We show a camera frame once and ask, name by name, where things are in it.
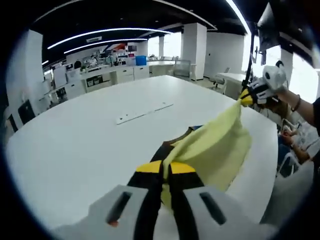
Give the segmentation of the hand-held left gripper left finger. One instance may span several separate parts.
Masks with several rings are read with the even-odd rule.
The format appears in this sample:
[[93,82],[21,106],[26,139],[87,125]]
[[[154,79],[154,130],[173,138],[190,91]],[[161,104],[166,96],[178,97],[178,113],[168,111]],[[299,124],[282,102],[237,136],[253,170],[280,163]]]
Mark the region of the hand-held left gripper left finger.
[[151,240],[161,207],[163,163],[139,166],[127,185],[117,185],[88,212],[90,240]]

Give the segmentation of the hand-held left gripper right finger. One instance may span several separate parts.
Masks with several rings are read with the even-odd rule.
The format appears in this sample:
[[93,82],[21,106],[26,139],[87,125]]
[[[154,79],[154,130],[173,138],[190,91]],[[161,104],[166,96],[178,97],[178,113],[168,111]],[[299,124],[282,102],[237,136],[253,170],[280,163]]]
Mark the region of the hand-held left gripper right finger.
[[180,162],[168,166],[171,209],[181,240],[247,240],[250,222],[224,193],[206,186],[196,170]]

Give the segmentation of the person's right hand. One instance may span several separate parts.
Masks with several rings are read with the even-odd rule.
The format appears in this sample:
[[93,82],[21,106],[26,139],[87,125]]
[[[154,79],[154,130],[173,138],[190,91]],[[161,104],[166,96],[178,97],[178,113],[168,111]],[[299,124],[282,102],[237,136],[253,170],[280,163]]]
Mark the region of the person's right hand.
[[278,96],[278,98],[281,101],[289,105],[292,105],[293,101],[296,99],[296,95],[292,93],[290,90],[288,90],[287,88],[280,88],[275,92],[275,94]]

